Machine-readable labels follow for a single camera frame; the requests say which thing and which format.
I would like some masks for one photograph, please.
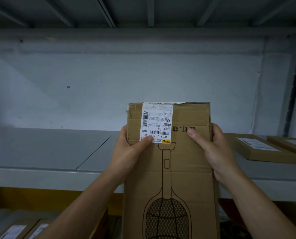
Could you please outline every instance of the fingernail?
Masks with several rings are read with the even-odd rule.
[[[152,142],[152,141],[153,141],[153,137],[152,137],[152,136],[148,136],[148,140],[149,140],[150,142]]]
[[[193,136],[195,134],[195,130],[193,130],[192,128],[189,128],[187,132],[189,136]]]

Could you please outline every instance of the hand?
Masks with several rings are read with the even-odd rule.
[[[153,141],[152,136],[146,136],[138,143],[130,146],[126,140],[127,125],[122,127],[117,139],[113,157],[110,161],[107,170],[114,173],[122,184],[126,176],[133,169],[138,160],[139,154]]]
[[[242,170],[234,160],[233,152],[225,136],[217,124],[212,123],[213,142],[206,140],[195,130],[189,128],[188,135],[203,148],[206,159],[214,170],[214,176],[225,184],[229,176],[242,174]]]

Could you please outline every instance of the ceiling beam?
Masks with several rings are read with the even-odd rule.
[[[23,20],[22,18],[20,18],[19,16],[17,16],[13,12],[11,12],[10,10],[2,6],[1,4],[0,4],[0,14],[23,27],[26,27],[26,28],[31,27],[31,24],[29,22]]]
[[[272,0],[250,21],[252,27],[259,26],[279,13],[293,0]]]
[[[197,19],[196,26],[203,27],[206,21],[209,19],[210,15],[213,13],[215,8],[218,6],[221,0],[209,0],[204,12],[201,17]]]
[[[105,7],[105,4],[103,3],[102,0],[94,0],[96,2],[96,4],[98,5],[101,13],[103,14],[104,18],[106,19],[108,25],[111,27],[111,28],[115,28],[116,25],[113,21],[113,19],[111,18],[110,14],[109,14],[109,11],[107,10],[107,8]]]
[[[155,26],[155,0],[147,0],[148,27]]]
[[[52,12],[68,27],[74,28],[76,23],[56,4],[53,0],[44,0],[49,4],[49,7],[52,9]]]

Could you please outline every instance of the forearm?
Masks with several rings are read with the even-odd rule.
[[[296,227],[244,173],[227,178],[226,186],[254,239],[296,239]]]
[[[118,182],[118,178],[113,173],[104,171],[37,238],[88,238],[100,220]]]

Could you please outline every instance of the left hand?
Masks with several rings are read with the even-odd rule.
[[[133,169],[138,160],[139,154],[148,147],[153,141],[152,136],[146,136],[138,143],[130,146],[126,140],[127,125],[122,127],[120,135],[117,139],[113,157],[110,161],[107,171],[118,176],[120,183],[123,183],[126,176]]]

